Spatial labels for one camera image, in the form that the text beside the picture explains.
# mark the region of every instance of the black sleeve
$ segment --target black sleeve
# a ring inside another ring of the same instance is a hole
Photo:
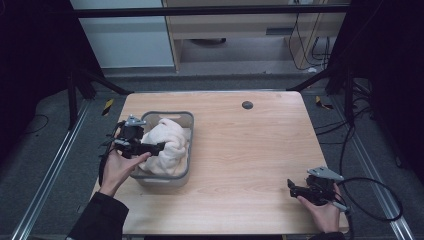
[[[96,192],[67,239],[122,240],[128,208],[120,201]]]
[[[313,236],[309,240],[345,240],[343,233],[332,232],[332,233],[320,233]]]

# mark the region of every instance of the crumpled towel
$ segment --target crumpled towel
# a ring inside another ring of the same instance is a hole
[[[178,175],[177,169],[185,169],[180,165],[187,165],[187,161],[181,159],[186,156],[188,138],[187,131],[178,123],[162,118],[157,126],[143,136],[141,142],[148,144],[165,142],[165,147],[158,156],[149,157],[147,161],[140,163],[139,167],[155,175]]]

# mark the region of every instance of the black metal frame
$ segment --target black metal frame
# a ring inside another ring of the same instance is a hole
[[[75,17],[75,18],[114,18],[114,17],[148,17],[148,16],[187,16],[187,15],[234,15],[234,14],[290,14],[290,13],[341,13],[341,12],[352,12],[361,11],[364,8],[369,7],[366,5],[350,5],[350,4],[312,4],[312,5],[249,5],[249,6],[206,6],[206,7],[166,7],[166,8],[125,8],[125,9],[84,9],[84,10],[73,10],[73,11],[54,11],[50,10],[46,12],[49,16],[62,16],[62,17]],[[335,70],[346,66],[343,62],[337,62],[336,64],[330,65],[324,71],[316,74],[305,82],[293,87],[286,89],[287,91],[302,91],[312,83],[319,81],[322,78],[328,77]],[[107,82],[105,79],[90,74],[87,71],[82,72],[84,75],[92,78],[93,80],[100,82],[106,87],[114,90],[119,94],[129,94],[130,91],[123,90],[112,83]],[[348,80],[352,80],[351,69],[348,73]],[[70,93],[69,104],[71,112],[71,123],[70,127],[74,125],[76,121],[76,100],[75,90],[73,85],[72,75],[68,80],[68,89]],[[353,109],[351,104],[346,103],[345,113],[349,118],[353,116]]]

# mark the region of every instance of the table top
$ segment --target table top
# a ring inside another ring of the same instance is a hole
[[[253,108],[244,109],[244,101]],[[130,209],[125,234],[318,232],[287,187],[288,178],[305,186],[307,169],[326,165],[299,93],[131,94],[120,121],[149,111],[193,114],[190,177],[174,189],[144,187],[128,178],[115,195]],[[342,214],[341,231],[347,226]]]

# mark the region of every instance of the black cable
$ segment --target black cable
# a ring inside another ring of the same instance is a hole
[[[112,130],[112,133],[108,135],[110,139],[108,139],[106,142],[102,143],[100,146],[106,146],[105,153],[100,155],[100,164],[99,164],[99,185],[102,186],[103,182],[103,172],[106,166],[106,161],[109,157],[109,154],[115,150],[115,148],[112,148],[113,140],[115,139],[116,131],[118,131],[118,128],[122,127],[125,124],[126,121],[121,121],[115,125],[115,127]]]
[[[343,156],[344,156],[344,153],[345,153],[345,150],[346,150],[347,142],[349,140],[348,137],[350,135],[350,132],[352,130],[354,130],[354,129],[355,129],[355,125],[352,125],[352,126],[349,127],[349,130],[348,130],[348,132],[346,134],[346,137],[345,137],[345,140],[344,140],[344,143],[343,143],[343,146],[342,146],[342,151],[340,153],[339,174],[341,176],[343,176],[343,168],[342,168],[342,166],[343,166]],[[346,187],[345,183],[352,182],[352,181],[371,181],[371,182],[374,182],[374,183],[376,183],[376,184],[378,184],[378,185],[386,188],[390,192],[390,194],[394,197],[394,199],[395,199],[395,201],[396,201],[396,203],[398,205],[398,208],[399,208],[399,214],[396,217],[393,217],[393,218],[383,218],[383,217],[376,216],[376,215],[372,214],[371,212],[367,211],[365,208],[363,208],[362,206],[360,206],[360,204],[355,201],[355,199],[352,197],[352,195],[347,190],[347,187]],[[346,195],[349,197],[349,199],[352,201],[352,203],[355,204],[355,206],[357,206],[365,214],[367,214],[368,216],[370,216],[370,217],[372,217],[372,218],[374,218],[376,220],[380,220],[380,221],[383,221],[383,222],[391,222],[391,221],[396,221],[396,220],[398,220],[399,218],[402,217],[402,214],[403,214],[403,205],[402,205],[402,202],[399,200],[398,196],[395,194],[395,192],[391,188],[389,188],[387,185],[385,185],[385,184],[383,184],[383,183],[381,183],[381,182],[379,182],[377,180],[374,180],[374,179],[371,179],[371,178],[365,178],[365,177],[353,177],[353,178],[349,178],[349,179],[340,181],[340,182],[337,183],[337,185],[342,185],[343,186],[343,189],[344,189]]]
[[[366,94],[366,93],[364,93],[363,91],[360,91],[360,90],[353,89],[352,92],[355,96],[361,95],[361,96],[366,97],[366,98],[370,97],[369,94]]]
[[[352,213],[350,211],[345,212],[345,216],[347,219],[347,224],[349,226],[349,239],[353,240],[355,238],[355,230],[353,228]]]
[[[367,111],[367,110],[369,110],[369,109],[370,109],[370,107],[365,107],[365,108],[363,108],[363,109],[362,109],[362,110],[360,110],[359,112],[355,113],[355,115],[353,116],[353,118],[356,118],[357,116],[359,116],[360,114],[362,114],[363,112],[365,112],[365,111]],[[317,136],[319,136],[319,135],[324,135],[324,134],[327,134],[327,133],[333,132],[333,131],[335,131],[335,130],[337,130],[337,129],[341,128],[341,127],[343,127],[343,126],[344,126],[344,125],[346,125],[347,123],[348,123],[348,121],[342,121],[342,122],[341,122],[341,124],[337,125],[336,127],[331,128],[331,129],[329,129],[329,130],[327,130],[327,131],[324,131],[324,132],[317,133],[316,135],[317,135]]]
[[[385,188],[386,190],[388,190],[390,192],[390,194],[393,196],[393,198],[395,199],[396,204],[397,204],[397,206],[399,208],[399,213],[397,214],[397,216],[395,216],[393,218],[379,217],[379,216],[376,216],[376,215],[372,214],[371,212],[367,211],[365,208],[361,207],[361,205],[354,200],[354,198],[352,197],[352,195],[350,195],[349,191],[347,191],[347,188],[345,186],[346,183],[353,182],[353,181],[370,181],[370,182],[373,182],[373,183],[375,183],[377,185],[380,185],[383,188]],[[343,186],[346,195],[349,197],[349,199],[352,201],[352,203],[355,204],[355,206],[357,206],[365,214],[367,214],[368,216],[370,216],[370,217],[372,217],[372,218],[374,218],[376,220],[379,220],[379,221],[382,221],[382,222],[392,222],[392,221],[396,221],[396,220],[400,219],[402,217],[402,215],[403,215],[403,204],[400,201],[399,197],[396,195],[396,193],[389,186],[383,184],[382,182],[379,182],[379,181],[377,181],[375,179],[372,179],[372,178],[353,177],[353,178],[348,178],[346,180],[340,181],[340,182],[337,183],[337,185],[342,185]]]
[[[324,125],[324,126],[314,127],[314,129],[326,128],[326,127],[333,126],[333,125],[336,125],[336,124],[339,124],[339,123],[343,123],[343,122],[346,122],[346,121],[342,120],[342,121],[330,123],[330,124],[327,124],[327,125]]]
[[[47,117],[44,114],[36,114],[34,117],[44,117],[46,119],[46,122],[44,123],[43,126],[39,127],[38,129],[32,130],[32,131],[28,131],[28,132],[24,132],[24,134],[36,133],[36,132],[40,131],[41,129],[45,128],[47,126],[47,124],[49,123],[49,117]]]
[[[292,59],[293,59],[294,66],[296,67],[296,69],[297,69],[297,70],[307,70],[307,69],[309,69],[310,67],[316,67],[316,66],[319,66],[319,64],[310,63],[310,62],[309,62],[309,60],[308,60],[308,58],[306,57],[305,48],[304,48],[304,46],[303,46],[303,42],[302,42],[302,39],[301,39],[301,37],[300,37],[300,32],[299,32],[299,28],[298,28],[298,20],[299,20],[299,13],[296,13],[296,20],[295,20],[295,22],[294,22],[294,26],[293,26],[292,33],[290,34],[290,37],[289,37],[289,52],[290,52],[290,55],[291,55],[291,57],[292,57]],[[297,34],[298,34],[298,36],[299,36],[299,42],[300,42],[300,46],[302,47],[303,57],[305,58],[306,62],[310,65],[310,66],[309,66],[309,67],[307,67],[307,68],[300,68],[300,67],[298,67],[298,66],[297,66],[296,61],[295,61],[295,59],[294,59],[293,52],[291,51],[291,39],[292,39],[292,36],[293,36],[293,33],[294,33],[295,29],[297,29]]]
[[[353,84],[358,89],[358,91],[362,92],[363,95],[366,95],[366,96],[370,96],[371,95],[371,91],[369,89],[366,89],[361,84],[355,82],[355,80],[353,81]]]
[[[315,38],[314,44],[312,45],[312,49],[311,49],[311,55],[313,59],[317,61],[321,61],[321,67],[323,69],[326,69],[328,62],[330,60],[330,56],[331,56],[331,54],[329,53],[330,52],[330,37],[326,37],[324,53],[315,53],[315,48],[317,46],[318,40],[319,40],[319,37]]]
[[[353,135],[355,134],[356,128],[353,129],[353,132],[350,134],[350,137],[348,137],[347,141],[349,141],[350,139],[353,138]],[[320,142],[319,144],[327,144],[327,145],[340,145],[340,144],[344,144],[345,141],[343,142],[334,142],[334,143],[326,143],[326,142]]]
[[[346,200],[344,200],[344,198],[342,197],[342,195],[341,194],[338,194],[338,193],[335,193],[335,194],[340,198],[340,200],[338,200],[336,198],[337,202],[340,203],[340,204],[342,204],[342,205],[344,205],[344,206],[347,206]]]
[[[370,103],[370,99],[368,97],[358,97],[358,98],[355,98],[355,100],[353,100],[352,103],[355,104],[356,102],[361,101],[361,100],[367,102],[368,104]]]

